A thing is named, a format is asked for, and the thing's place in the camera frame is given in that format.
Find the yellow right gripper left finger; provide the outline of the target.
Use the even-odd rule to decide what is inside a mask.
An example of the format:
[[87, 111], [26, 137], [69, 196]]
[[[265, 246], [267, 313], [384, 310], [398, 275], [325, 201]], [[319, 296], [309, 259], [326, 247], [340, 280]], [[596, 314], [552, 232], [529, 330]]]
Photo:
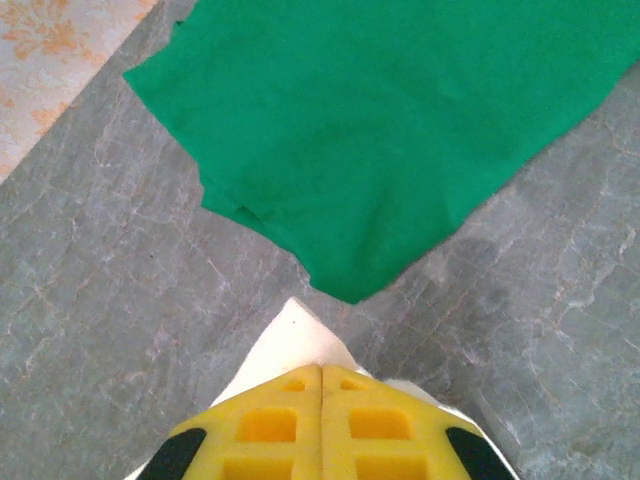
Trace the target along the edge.
[[321, 369], [298, 368], [178, 424], [143, 479], [319, 479]]

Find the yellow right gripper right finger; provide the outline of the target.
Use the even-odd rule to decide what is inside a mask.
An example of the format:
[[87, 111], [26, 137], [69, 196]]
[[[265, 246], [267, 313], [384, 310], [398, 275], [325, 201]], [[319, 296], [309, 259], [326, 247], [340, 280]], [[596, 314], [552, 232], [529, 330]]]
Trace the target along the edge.
[[513, 479], [479, 426], [449, 407], [337, 366], [323, 369], [324, 479]]

